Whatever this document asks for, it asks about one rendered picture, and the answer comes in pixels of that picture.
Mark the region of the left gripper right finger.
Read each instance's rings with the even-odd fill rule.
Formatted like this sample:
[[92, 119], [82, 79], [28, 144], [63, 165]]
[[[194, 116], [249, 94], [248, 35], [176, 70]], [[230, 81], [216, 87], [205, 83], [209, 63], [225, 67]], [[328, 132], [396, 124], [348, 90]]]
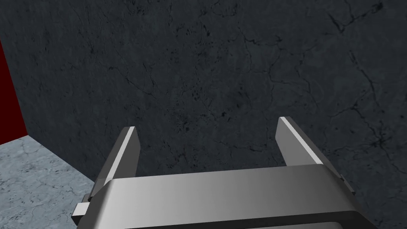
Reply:
[[331, 162], [291, 117], [279, 117], [275, 140], [287, 166], [322, 164], [338, 176]]

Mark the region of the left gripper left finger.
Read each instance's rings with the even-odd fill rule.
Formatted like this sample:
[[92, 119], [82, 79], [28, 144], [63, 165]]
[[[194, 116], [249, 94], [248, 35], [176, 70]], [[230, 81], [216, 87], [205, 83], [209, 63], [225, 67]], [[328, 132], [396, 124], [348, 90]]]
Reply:
[[94, 193], [112, 179], [135, 177], [139, 156], [140, 142], [136, 128], [123, 128], [95, 181]]

